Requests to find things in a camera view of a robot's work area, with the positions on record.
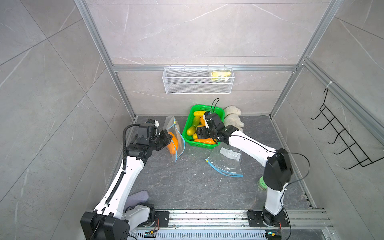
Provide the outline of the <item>green yellow mango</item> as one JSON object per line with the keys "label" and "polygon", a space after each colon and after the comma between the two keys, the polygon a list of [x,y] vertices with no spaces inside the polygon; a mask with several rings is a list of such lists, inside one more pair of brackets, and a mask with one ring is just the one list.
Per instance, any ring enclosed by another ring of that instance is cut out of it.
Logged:
{"label": "green yellow mango", "polygon": [[186,131],[187,135],[188,136],[192,136],[196,133],[196,127],[195,126],[191,126],[187,129]]}

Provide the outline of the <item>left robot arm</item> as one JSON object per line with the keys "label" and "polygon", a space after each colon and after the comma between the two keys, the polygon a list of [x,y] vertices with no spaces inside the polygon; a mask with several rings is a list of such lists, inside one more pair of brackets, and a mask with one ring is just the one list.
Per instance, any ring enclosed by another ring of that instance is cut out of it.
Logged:
{"label": "left robot arm", "polygon": [[[127,130],[138,128],[127,143]],[[143,225],[160,228],[155,206],[148,203],[148,193],[131,195],[131,189],[153,151],[168,146],[173,137],[159,130],[159,123],[149,119],[144,124],[128,125],[123,130],[123,159],[111,186],[91,212],[84,212],[80,223],[87,240],[126,240],[131,230]]]}

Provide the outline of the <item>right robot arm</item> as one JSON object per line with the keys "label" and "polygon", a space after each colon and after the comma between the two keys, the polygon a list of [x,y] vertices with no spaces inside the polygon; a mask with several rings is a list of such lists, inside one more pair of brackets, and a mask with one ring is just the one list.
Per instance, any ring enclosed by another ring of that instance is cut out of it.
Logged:
{"label": "right robot arm", "polygon": [[290,180],[293,175],[289,155],[294,153],[283,148],[270,148],[248,137],[235,126],[225,126],[221,117],[215,113],[219,100],[216,98],[210,110],[200,115],[203,124],[196,127],[194,141],[209,140],[216,145],[225,143],[246,153],[265,168],[263,181],[267,185],[267,198],[262,217],[266,226],[273,227],[284,216],[284,195],[286,188],[292,184]]}

